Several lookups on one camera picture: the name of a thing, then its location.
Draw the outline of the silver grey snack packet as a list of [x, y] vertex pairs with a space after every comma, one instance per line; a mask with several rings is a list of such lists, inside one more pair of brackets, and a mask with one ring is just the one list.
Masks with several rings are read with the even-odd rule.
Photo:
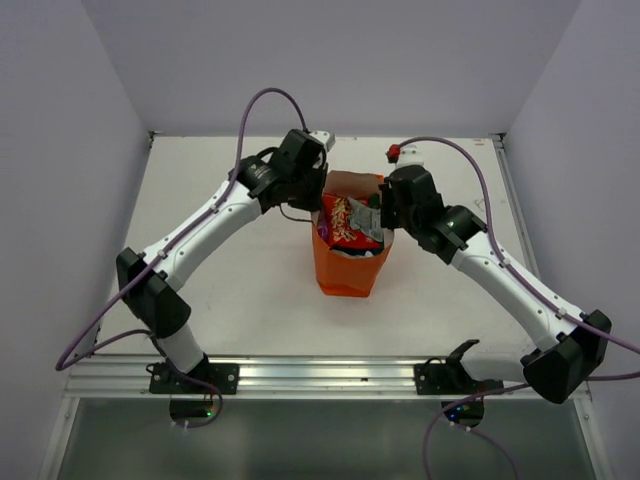
[[384, 229], [381, 225], [380, 210], [371, 208], [351, 197], [348, 197], [347, 200], [351, 209], [348, 215], [349, 227], [361, 232], [371, 240], [383, 242]]

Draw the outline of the red snack packet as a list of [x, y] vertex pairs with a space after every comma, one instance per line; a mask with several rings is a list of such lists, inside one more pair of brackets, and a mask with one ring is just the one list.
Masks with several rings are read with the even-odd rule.
[[330, 250], [369, 250], [375, 255], [384, 249], [384, 241], [376, 242], [361, 232], [352, 230], [348, 224], [351, 209], [347, 198], [324, 194], [320, 213], [318, 214], [316, 231]]

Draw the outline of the light blue snack packet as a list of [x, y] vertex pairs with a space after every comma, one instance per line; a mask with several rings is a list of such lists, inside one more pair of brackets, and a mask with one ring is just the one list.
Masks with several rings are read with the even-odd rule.
[[337, 253], [340, 253], [347, 258], [372, 258], [375, 256], [372, 251], [357, 249], [337, 250]]

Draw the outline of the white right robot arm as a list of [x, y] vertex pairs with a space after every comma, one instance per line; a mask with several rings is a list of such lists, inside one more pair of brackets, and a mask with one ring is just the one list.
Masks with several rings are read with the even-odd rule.
[[533, 341], [519, 360], [508, 355], [474, 358], [467, 340], [446, 357], [414, 369], [420, 393], [472, 393], [505, 382], [524, 382], [545, 400], [563, 403], [604, 360], [612, 323], [561, 299], [500, 245], [488, 226], [464, 206], [447, 206], [432, 175], [413, 164], [395, 169], [380, 186], [381, 221], [404, 229], [426, 252], [465, 274], [497, 301]]

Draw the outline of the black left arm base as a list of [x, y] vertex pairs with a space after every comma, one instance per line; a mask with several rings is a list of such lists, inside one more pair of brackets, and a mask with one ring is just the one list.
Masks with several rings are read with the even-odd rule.
[[182, 373], [167, 361], [147, 364], [152, 394], [189, 395], [210, 393], [215, 387], [222, 395], [234, 395], [240, 379], [237, 363], [211, 362], [204, 356], [191, 371]]

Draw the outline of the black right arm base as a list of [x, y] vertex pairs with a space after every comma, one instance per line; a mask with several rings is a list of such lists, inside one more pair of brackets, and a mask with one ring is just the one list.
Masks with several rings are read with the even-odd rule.
[[432, 356], [424, 363], [413, 366], [413, 380], [418, 395], [471, 395], [501, 389], [500, 380], [474, 379], [462, 366], [464, 354], [479, 343], [469, 339], [460, 344], [447, 357]]

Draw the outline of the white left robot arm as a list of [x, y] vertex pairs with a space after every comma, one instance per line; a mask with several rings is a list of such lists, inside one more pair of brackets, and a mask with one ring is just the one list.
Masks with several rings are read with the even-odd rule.
[[170, 234], [140, 253], [126, 248], [117, 256], [121, 299], [148, 327], [185, 392], [205, 386], [208, 360], [188, 325], [191, 308], [180, 290], [217, 248], [270, 209], [287, 204], [318, 210], [334, 145], [328, 131], [290, 130], [279, 146], [241, 159], [214, 195]]

